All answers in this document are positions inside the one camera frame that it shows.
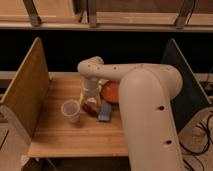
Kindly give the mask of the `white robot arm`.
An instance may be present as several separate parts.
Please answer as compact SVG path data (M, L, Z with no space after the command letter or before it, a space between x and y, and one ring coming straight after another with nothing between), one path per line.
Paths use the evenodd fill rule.
M93 97L98 81L119 84L119 109L131 171L185 171L171 100L181 91L180 72L166 64L106 64L92 57L78 64L83 92Z

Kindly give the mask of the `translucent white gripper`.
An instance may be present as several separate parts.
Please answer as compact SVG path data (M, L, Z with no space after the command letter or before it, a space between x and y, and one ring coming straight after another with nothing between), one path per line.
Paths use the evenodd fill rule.
M99 80L97 78L84 78L82 93L86 98L93 98L99 94Z

